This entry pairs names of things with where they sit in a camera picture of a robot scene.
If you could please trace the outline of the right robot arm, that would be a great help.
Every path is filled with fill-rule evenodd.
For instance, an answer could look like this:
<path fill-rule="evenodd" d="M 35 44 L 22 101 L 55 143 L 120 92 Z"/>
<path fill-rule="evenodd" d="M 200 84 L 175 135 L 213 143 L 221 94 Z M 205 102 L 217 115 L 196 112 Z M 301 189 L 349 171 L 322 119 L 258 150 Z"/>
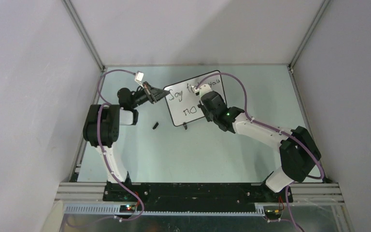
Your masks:
<path fill-rule="evenodd" d="M 278 151 L 281 166 L 265 179 L 261 190 L 264 200 L 276 201 L 281 190 L 294 182 L 325 177 L 319 162 L 321 154 L 306 128 L 298 126 L 292 130 L 258 121 L 243 109 L 227 107 L 222 96 L 211 89 L 200 90 L 197 96 L 200 99 L 198 107 L 208 122 L 213 122 L 222 131 L 250 137 Z M 314 167 L 320 172 L 318 177 L 310 174 Z"/>

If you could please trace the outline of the black framed whiteboard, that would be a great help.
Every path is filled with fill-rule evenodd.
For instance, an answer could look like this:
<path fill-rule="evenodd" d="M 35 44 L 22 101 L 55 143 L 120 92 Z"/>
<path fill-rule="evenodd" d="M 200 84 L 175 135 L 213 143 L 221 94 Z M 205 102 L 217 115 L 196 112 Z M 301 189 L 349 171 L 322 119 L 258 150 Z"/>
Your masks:
<path fill-rule="evenodd" d="M 199 96 L 192 91 L 193 86 L 197 86 L 201 81 L 219 93 L 226 101 L 222 76 L 219 70 L 204 73 L 168 86 L 163 89 L 169 91 L 166 96 L 166 103 L 171 115 L 173 125 L 182 126 L 204 117 L 203 112 L 198 108 Z"/>

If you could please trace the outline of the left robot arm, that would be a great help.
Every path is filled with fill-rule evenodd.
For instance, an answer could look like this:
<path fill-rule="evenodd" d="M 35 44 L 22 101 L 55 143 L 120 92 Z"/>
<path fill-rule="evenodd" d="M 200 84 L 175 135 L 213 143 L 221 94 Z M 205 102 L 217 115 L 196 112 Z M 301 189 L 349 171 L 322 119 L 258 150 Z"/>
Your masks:
<path fill-rule="evenodd" d="M 117 92 L 118 104 L 92 104 L 88 110 L 83 138 L 102 157 L 107 170 L 107 181 L 120 183 L 114 194 L 121 201 L 128 201 L 133 196 L 133 187 L 126 184 L 129 174 L 121 155 L 115 150 L 121 126 L 135 126 L 139 113 L 137 107 L 150 102 L 155 104 L 168 96 L 168 90 L 151 86 L 148 82 L 141 84 L 135 91 L 121 88 Z"/>

